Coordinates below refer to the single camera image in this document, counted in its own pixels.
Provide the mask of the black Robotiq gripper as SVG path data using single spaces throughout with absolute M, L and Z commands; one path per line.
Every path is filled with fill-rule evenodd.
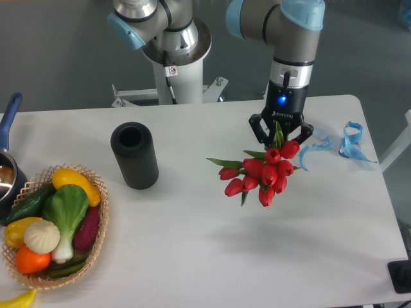
M 265 107 L 261 114 L 252 114 L 249 124 L 260 144 L 272 147 L 275 137 L 275 122 L 279 122 L 282 129 L 301 127 L 300 134 L 292 141 L 302 144 L 313 135 L 314 126 L 303 121 L 303 109 L 308 93 L 308 86 L 303 88 L 288 87 L 285 89 L 273 81 L 269 81 L 265 100 Z M 266 124 L 268 133 L 263 129 L 261 122 Z

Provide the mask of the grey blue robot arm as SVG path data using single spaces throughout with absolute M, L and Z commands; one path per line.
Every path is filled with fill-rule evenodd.
M 107 17 L 117 38 L 141 50 L 153 65 L 159 103 L 204 101 L 203 61 L 211 48 L 208 27 L 191 1 L 114 1 Z M 257 140 L 272 147 L 294 130 L 303 143 L 313 133 L 303 116 L 320 32 L 323 1 L 231 1 L 229 32 L 274 48 L 265 107 L 249 123 Z

